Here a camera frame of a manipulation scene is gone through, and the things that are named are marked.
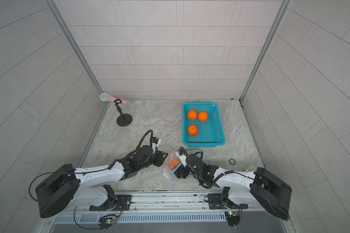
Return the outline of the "orange ball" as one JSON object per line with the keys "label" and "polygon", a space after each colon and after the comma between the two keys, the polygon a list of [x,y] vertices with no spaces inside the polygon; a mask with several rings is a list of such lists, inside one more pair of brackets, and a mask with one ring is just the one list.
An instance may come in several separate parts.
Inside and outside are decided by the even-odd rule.
{"label": "orange ball", "polygon": [[209,119],[209,115],[206,112],[199,112],[198,113],[198,120],[200,122],[206,122]]}
{"label": "orange ball", "polygon": [[189,136],[195,137],[198,135],[198,127],[196,125],[190,125],[187,129]]}
{"label": "orange ball", "polygon": [[189,120],[196,120],[198,118],[198,113],[195,110],[189,110],[187,112],[187,118]]}
{"label": "orange ball", "polygon": [[168,165],[168,169],[169,170],[173,170],[176,169],[180,164],[180,161],[177,159],[172,159]]}

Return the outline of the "clear zip-top bag blue seal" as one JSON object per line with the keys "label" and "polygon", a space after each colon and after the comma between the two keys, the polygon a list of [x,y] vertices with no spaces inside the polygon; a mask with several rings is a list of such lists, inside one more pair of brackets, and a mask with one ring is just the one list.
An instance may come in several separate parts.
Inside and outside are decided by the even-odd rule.
{"label": "clear zip-top bag blue seal", "polygon": [[186,155],[180,148],[170,157],[169,162],[166,162],[163,176],[168,180],[186,179],[189,175],[186,166]]}

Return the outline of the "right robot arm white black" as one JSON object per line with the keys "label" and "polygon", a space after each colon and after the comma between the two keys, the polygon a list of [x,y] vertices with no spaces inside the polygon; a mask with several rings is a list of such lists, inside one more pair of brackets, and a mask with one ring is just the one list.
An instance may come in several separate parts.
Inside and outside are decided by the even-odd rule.
{"label": "right robot arm white black", "polygon": [[220,199],[226,208],[260,205],[273,216],[289,220],[292,187],[265,168],[258,167],[254,172],[227,170],[206,164],[196,154],[188,154],[183,147],[176,155],[201,187],[223,189]]}

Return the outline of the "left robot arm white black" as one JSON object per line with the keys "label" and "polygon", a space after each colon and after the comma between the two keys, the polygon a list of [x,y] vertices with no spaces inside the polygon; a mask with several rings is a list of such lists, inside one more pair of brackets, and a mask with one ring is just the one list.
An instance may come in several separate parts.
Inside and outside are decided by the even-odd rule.
{"label": "left robot arm white black", "polygon": [[38,203],[41,218],[49,218],[71,207],[88,206],[90,211],[106,211],[118,206],[112,182],[134,177],[149,166],[160,167],[168,153],[158,150],[161,140],[150,135],[148,145],[143,139],[126,157],[111,164],[94,168],[74,168],[65,164],[58,170],[45,173],[46,179],[35,188],[33,198]]}

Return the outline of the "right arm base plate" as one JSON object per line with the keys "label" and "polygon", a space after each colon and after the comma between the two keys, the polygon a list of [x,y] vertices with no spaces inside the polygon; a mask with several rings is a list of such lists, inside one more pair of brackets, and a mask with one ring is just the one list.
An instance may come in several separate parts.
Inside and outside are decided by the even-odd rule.
{"label": "right arm base plate", "polygon": [[208,203],[211,210],[222,210],[222,209],[237,209],[244,210],[248,209],[248,204],[234,204],[228,198],[223,197],[222,194],[208,194],[204,201]]}

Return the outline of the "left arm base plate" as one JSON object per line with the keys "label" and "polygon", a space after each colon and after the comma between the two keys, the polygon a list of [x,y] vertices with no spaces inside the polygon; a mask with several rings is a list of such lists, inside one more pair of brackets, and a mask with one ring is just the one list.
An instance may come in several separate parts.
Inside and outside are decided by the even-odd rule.
{"label": "left arm base plate", "polygon": [[115,199],[108,198],[102,205],[89,207],[89,211],[128,211],[132,195],[117,195]]}

